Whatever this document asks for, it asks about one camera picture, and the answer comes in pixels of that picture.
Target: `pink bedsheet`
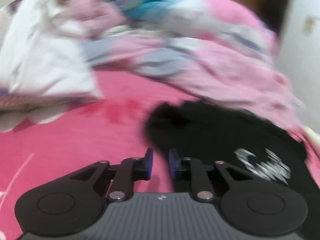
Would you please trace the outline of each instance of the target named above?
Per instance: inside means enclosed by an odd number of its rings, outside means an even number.
[[[21,123],[13,130],[7,124],[7,132],[0,133],[0,240],[14,240],[21,234],[14,205],[24,192],[101,159],[118,164],[125,158],[143,156],[148,144],[142,129],[148,113],[160,101],[193,99],[132,74],[96,74],[105,100],[58,106],[47,117],[42,112],[16,116]],[[137,182],[135,191],[171,190],[166,164],[155,154],[151,180]]]

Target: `screw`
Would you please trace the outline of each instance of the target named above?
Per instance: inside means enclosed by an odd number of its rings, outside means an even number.
[[[198,194],[197,194],[198,198],[201,198],[201,199],[211,199],[213,198],[213,194],[209,191],[200,191]]]
[[[122,191],[113,191],[109,194],[109,197],[112,198],[112,199],[117,199],[117,200],[120,200],[120,199],[123,199],[124,198],[124,193]]]

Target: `black cloth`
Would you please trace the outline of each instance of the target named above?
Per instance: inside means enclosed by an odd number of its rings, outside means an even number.
[[[286,131],[249,111],[187,101],[180,107],[160,105],[147,121],[145,132],[165,157],[175,148],[180,157],[197,158],[207,165],[225,161],[288,184],[308,204],[300,235],[307,240],[320,239],[320,190],[305,166],[303,143]]]

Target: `white wall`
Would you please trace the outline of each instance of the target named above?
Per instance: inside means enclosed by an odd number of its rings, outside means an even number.
[[[320,17],[320,0],[292,0],[276,67],[287,75],[305,103],[303,122],[320,132],[320,22],[304,32],[308,15]]]

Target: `white printed graphic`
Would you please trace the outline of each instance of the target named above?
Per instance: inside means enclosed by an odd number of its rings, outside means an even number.
[[[5,237],[5,234],[4,234],[4,232],[2,232],[1,230],[0,230],[0,240],[6,240],[7,238]]]
[[[279,179],[288,185],[287,179],[290,179],[291,175],[290,168],[285,165],[274,152],[268,149],[266,149],[266,152],[268,153],[270,162],[260,162],[260,164],[255,163],[255,165],[253,165],[249,162],[248,158],[249,156],[256,157],[256,155],[242,148],[234,151],[237,158],[244,163],[245,167],[253,174],[270,181],[271,179]]]
[[[165,195],[161,195],[161,196],[158,197],[158,199],[161,200],[161,201],[162,201],[162,200],[165,200],[166,198],[167,198],[167,197],[166,197]]]

